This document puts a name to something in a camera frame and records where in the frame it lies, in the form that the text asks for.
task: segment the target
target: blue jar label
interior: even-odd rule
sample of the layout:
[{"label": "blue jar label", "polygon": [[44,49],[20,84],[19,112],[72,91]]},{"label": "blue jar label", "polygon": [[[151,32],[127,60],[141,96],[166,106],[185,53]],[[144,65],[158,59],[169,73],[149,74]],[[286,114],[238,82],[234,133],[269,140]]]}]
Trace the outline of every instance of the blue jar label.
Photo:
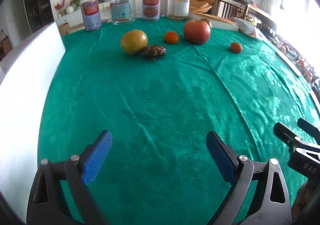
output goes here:
[{"label": "blue jar label", "polygon": [[118,0],[110,4],[112,21],[125,21],[130,19],[129,0]]}]

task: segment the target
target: table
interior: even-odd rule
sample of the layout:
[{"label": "table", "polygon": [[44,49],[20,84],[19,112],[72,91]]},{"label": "table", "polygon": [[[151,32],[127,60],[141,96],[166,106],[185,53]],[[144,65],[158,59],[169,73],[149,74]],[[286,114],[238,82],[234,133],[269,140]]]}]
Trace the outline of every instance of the table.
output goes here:
[{"label": "table", "polygon": [[[296,127],[299,117],[320,125],[305,80],[269,42],[212,29],[210,40],[195,46],[183,38],[183,25],[138,19],[63,37],[66,53],[44,107],[38,160],[66,160],[111,131],[113,146],[89,190],[112,224],[206,224],[230,188],[205,145],[212,130],[238,154],[278,159],[291,202],[304,181],[287,167],[288,149],[273,126],[281,121],[312,141]],[[147,61],[125,54],[120,39],[133,29],[143,30],[149,45],[166,46],[167,55]],[[167,31],[180,41],[165,44]],[[231,53],[231,42],[243,51]],[[249,204],[247,198],[238,219]]]}]

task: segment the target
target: green plant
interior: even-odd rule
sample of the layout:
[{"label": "green plant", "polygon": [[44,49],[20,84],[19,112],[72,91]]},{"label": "green plant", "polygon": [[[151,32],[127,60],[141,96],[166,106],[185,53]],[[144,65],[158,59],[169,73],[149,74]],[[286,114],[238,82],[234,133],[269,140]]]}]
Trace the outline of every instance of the green plant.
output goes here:
[{"label": "green plant", "polygon": [[81,1],[83,1],[83,0],[71,0],[71,1],[70,1],[70,6],[79,7]]}]

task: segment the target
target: small orange fruit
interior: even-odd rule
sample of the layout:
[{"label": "small orange fruit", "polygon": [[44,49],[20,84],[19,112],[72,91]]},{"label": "small orange fruit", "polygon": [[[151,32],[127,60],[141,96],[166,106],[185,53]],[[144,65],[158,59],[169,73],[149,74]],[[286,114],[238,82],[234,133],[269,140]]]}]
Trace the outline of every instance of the small orange fruit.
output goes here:
[{"label": "small orange fruit", "polygon": [[179,41],[179,35],[174,31],[169,31],[164,35],[164,41],[168,44],[175,44]]},{"label": "small orange fruit", "polygon": [[238,54],[242,51],[242,45],[237,43],[237,42],[234,42],[230,45],[230,49],[232,52],[234,52],[235,54]]}]

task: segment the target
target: jar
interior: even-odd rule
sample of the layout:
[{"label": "jar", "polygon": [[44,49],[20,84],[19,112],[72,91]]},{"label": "jar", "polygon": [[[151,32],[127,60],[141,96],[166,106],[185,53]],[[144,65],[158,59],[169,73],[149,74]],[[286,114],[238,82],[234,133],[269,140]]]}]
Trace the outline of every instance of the jar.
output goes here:
[{"label": "jar", "polygon": [[148,21],[160,19],[160,0],[142,0],[142,18]]},{"label": "jar", "polygon": [[112,22],[114,25],[123,25],[135,21],[135,0],[110,0],[110,7]]},{"label": "jar", "polygon": [[167,17],[173,20],[185,20],[189,13],[190,0],[168,0]]}]

